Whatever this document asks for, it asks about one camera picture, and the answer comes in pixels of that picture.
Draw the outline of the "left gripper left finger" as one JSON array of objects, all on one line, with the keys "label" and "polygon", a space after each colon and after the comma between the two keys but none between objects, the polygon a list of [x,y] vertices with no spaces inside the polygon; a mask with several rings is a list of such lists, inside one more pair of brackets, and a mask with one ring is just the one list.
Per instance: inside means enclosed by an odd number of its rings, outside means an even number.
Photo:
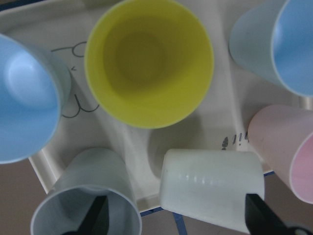
[{"label": "left gripper left finger", "polygon": [[74,235],[107,235],[108,234],[108,198],[98,196],[92,203],[78,230]]}]

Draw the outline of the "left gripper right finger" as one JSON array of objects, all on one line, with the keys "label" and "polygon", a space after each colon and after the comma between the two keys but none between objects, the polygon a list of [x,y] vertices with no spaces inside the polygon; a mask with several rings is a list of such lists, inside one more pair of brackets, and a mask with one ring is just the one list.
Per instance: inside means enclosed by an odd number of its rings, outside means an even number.
[{"label": "left gripper right finger", "polygon": [[251,235],[292,235],[282,220],[269,208],[258,194],[247,193],[245,222]]}]

